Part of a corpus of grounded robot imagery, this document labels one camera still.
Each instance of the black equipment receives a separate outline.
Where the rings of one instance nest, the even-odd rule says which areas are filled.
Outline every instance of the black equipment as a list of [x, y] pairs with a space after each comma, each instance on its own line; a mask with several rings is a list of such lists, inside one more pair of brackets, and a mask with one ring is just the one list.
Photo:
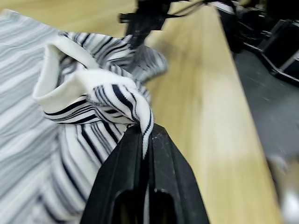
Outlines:
[[192, 169], [156, 124], [144, 160], [139, 126], [125, 132], [97, 174], [80, 223], [143, 223], [148, 185], [150, 224], [209, 224]]

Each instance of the light wood surface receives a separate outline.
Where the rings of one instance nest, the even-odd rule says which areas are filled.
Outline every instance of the light wood surface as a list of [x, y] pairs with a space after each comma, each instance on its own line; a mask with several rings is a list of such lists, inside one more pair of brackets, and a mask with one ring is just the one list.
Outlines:
[[[61, 30], [121, 37], [134, 0], [1, 0]], [[179, 8], [184, 3], [176, 3]], [[270, 173], [216, 10], [168, 20], [147, 44], [169, 61], [147, 83], [156, 123], [189, 161], [211, 224], [280, 224]]]

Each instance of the striped fabric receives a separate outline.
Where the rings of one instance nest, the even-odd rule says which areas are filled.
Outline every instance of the striped fabric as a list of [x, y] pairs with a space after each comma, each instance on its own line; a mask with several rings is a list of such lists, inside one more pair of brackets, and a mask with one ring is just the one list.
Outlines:
[[0, 18], [3, 224], [79, 223], [128, 126], [140, 125], [147, 150], [153, 114], [142, 82], [167, 69], [165, 58], [130, 50], [129, 36], [57, 34], [12, 11]]

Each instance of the garment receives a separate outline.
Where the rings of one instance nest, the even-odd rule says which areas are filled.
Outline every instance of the garment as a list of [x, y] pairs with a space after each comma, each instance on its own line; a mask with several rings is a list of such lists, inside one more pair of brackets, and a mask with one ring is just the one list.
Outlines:
[[[9, 15], [18, 18], [17, 25], [19, 18], [23, 19], [13, 12]], [[37, 75], [26, 91], [28, 97], [12, 105], [14, 111], [20, 110], [13, 117], [19, 115], [24, 119], [17, 119], [24, 129], [20, 132], [20, 124], [15, 122], [15, 133], [1, 134], [0, 143], [7, 154], [0, 155], [0, 166], [14, 164], [6, 173], [0, 171], [1, 179], [4, 175], [9, 178], [10, 173], [22, 171], [23, 174], [18, 183], [0, 182], [0, 194], [3, 186], [7, 186], [7, 194], [0, 198], [0, 205], [8, 205], [0, 211], [3, 223], [78, 223], [98, 169], [130, 124], [140, 124], [145, 154], [153, 115], [149, 93], [141, 81], [165, 71], [167, 63], [161, 54], [146, 46], [130, 50], [129, 38], [119, 40], [98, 34], [61, 33], [48, 43], [41, 75], [32, 95], [43, 112], [28, 96]], [[10, 79], [7, 82], [16, 86]], [[5, 114], [5, 117], [0, 116], [3, 121], [10, 116], [8, 112]], [[26, 139], [26, 144], [21, 142], [20, 147], [22, 138]], [[23, 156], [28, 150], [29, 158], [34, 159], [30, 162], [38, 162], [39, 169], [30, 166], [27, 157]], [[21, 193], [12, 194], [14, 188]], [[14, 208], [14, 200], [19, 198], [22, 200]]]

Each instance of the black stripe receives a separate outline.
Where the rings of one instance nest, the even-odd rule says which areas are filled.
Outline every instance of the black stripe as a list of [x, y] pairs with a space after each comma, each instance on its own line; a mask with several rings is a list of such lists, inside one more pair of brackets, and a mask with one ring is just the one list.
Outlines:
[[68, 200], [67, 196], [61, 189], [57, 179], [54, 177], [53, 172], [51, 172], [51, 180], [52, 180], [52, 186], [54, 189], [54, 192], [57, 194], [59, 201], [63, 205], [63, 207], [69, 212], [71, 215], [77, 215], [79, 214], [79, 211], [77, 211], [73, 206], [72, 203]]
[[46, 212], [48, 213], [49, 217], [50, 217], [56, 224], [65, 224], [65, 223], [66, 223], [65, 220], [61, 220], [61, 219], [59, 219], [58, 217], [56, 217], [56, 216], [52, 213], [51, 209], [47, 206], [47, 204], [46, 204], [45, 202], [43, 202], [43, 206], [44, 206]]
[[103, 49], [103, 47], [107, 45], [112, 39], [113, 37], [110, 37], [109, 40], [107, 40], [106, 43], [104, 43], [103, 46], [101, 46], [100, 49], [94, 53], [94, 55], [97, 55]]
[[143, 135], [145, 135], [146, 132], [148, 132], [148, 130], [150, 128], [150, 125], [151, 125], [151, 110], [150, 109], [149, 109], [149, 115], [150, 115], [150, 117], [149, 117], [149, 123], [148, 123], [148, 125], [147, 125], [147, 127], [146, 127], [146, 129], [145, 129], [145, 131], [143, 133]]
[[109, 113], [109, 114], [112, 114], [112, 113], [117, 113], [117, 111], [116, 110], [114, 110], [114, 109], [111, 109], [111, 110], [108, 110], [108, 111], [105, 111], [106, 113]]
[[101, 164], [103, 164], [104, 161], [101, 159], [100, 155], [97, 152], [96, 147], [93, 145], [92, 141], [88, 137], [88, 135], [87, 135], [87, 133], [85, 131], [84, 125], [81, 125], [81, 134], [82, 134], [83, 138], [85, 139], [85, 141], [87, 142], [87, 144], [89, 145], [90, 149], [93, 151], [93, 153], [97, 157], [97, 159], [100, 161]]
[[61, 150], [60, 150], [60, 158], [61, 158], [61, 163], [62, 163], [62, 166], [64, 168], [64, 171], [66, 173], [66, 175], [68, 176], [69, 180], [71, 181], [73, 187], [76, 189], [76, 191], [78, 192], [78, 194], [80, 195], [80, 197], [82, 198], [82, 200], [84, 202], [87, 201], [87, 198], [84, 197], [83, 193], [81, 192], [81, 190], [79, 189], [79, 186], [76, 184], [74, 178], [72, 177], [68, 167], [66, 166], [64, 160], [63, 160], [63, 157], [62, 157], [62, 153], [61, 153]]
[[87, 112], [94, 111], [94, 107], [91, 105], [79, 108], [78, 110], [74, 111], [70, 115], [66, 117], [60, 117], [60, 118], [52, 118], [51, 116], [47, 116], [48, 119], [53, 120], [53, 121], [63, 121], [63, 120], [72, 120], [73, 118], [76, 118], [77, 116], [81, 114], [85, 114]]
[[105, 54], [104, 58], [105, 58], [107, 55], [109, 55], [112, 51], [115, 51], [115, 50], [117, 50], [117, 49], [121, 49], [121, 48], [124, 48], [124, 47], [126, 47], [126, 44], [123, 44], [123, 45], [121, 45], [121, 46], [119, 46], [119, 47], [116, 47], [116, 48], [112, 48], [111, 50], [109, 50], [109, 51]]
[[72, 109], [76, 108], [77, 106], [80, 106], [84, 103], [87, 103], [86, 99], [83, 99], [83, 100], [80, 100], [76, 103], [73, 103], [73, 104], [67, 106], [66, 108], [64, 108], [63, 110], [60, 110], [58, 112], [55, 112], [55, 113], [46, 113], [46, 112], [44, 112], [44, 113], [49, 115], [49, 116], [60, 115], [60, 114], [66, 113], [66, 112], [68, 112], [68, 111], [70, 111], [70, 110], [72, 110]]
[[85, 122], [88, 122], [88, 121], [90, 121], [90, 120], [93, 120], [93, 119], [95, 119], [95, 118], [97, 118], [97, 116], [96, 116], [95, 114], [92, 114], [92, 115], [90, 115], [89, 117], [86, 117], [86, 118], [83, 118], [83, 119], [81, 119], [81, 120], [77, 120], [77, 121], [74, 121], [74, 122], [66, 123], [66, 124], [79, 125], [79, 124], [83, 124], [83, 123], [85, 123]]
[[125, 86], [125, 89], [131, 94], [131, 97], [133, 98], [133, 100], [135, 101], [135, 106], [134, 106], [134, 112], [135, 112], [135, 115], [138, 117], [138, 115], [137, 115], [137, 111], [136, 111], [136, 107], [137, 107], [137, 100], [136, 100], [136, 98], [135, 98], [135, 96], [134, 96], [134, 94], [133, 93], [131, 93], [128, 89], [127, 89], [127, 87]]
[[78, 137], [78, 126], [76, 126], [76, 140], [78, 141], [78, 143], [80, 144], [80, 146], [82, 147], [82, 149], [85, 151], [87, 157], [90, 159], [91, 162], [93, 162], [93, 164], [95, 165], [95, 167], [98, 167], [98, 164], [94, 161], [93, 157], [89, 154], [89, 152], [87, 151], [87, 149], [84, 147], [82, 141], [79, 139]]
[[133, 104], [125, 98], [125, 96], [122, 94], [120, 88], [117, 85], [113, 84], [112, 89], [116, 97], [119, 99], [119, 101], [121, 101], [125, 106], [127, 106], [130, 109], [133, 120], [136, 123], [139, 123], [138, 119], [133, 115], [133, 110], [134, 110]]
[[85, 44], [87, 38], [89, 37], [90, 34], [87, 34], [86, 37], [84, 38], [84, 40], [80, 43], [81, 47], [83, 47], [83, 45]]
[[115, 136], [114, 132], [111, 130], [109, 124], [107, 122], [103, 122], [103, 125], [104, 125], [106, 131], [109, 133], [109, 135], [113, 138], [114, 142], [117, 144], [118, 143], [118, 139]]
[[94, 135], [97, 136], [98, 140], [100, 141], [100, 144], [102, 146], [104, 146], [104, 150], [109, 155], [111, 153], [111, 150], [110, 150], [111, 146], [109, 145], [109, 143], [108, 143], [107, 139], [105, 138], [105, 136], [100, 131], [100, 128], [99, 128], [98, 124], [99, 124], [99, 122], [92, 124], [91, 125], [91, 130], [94, 133]]

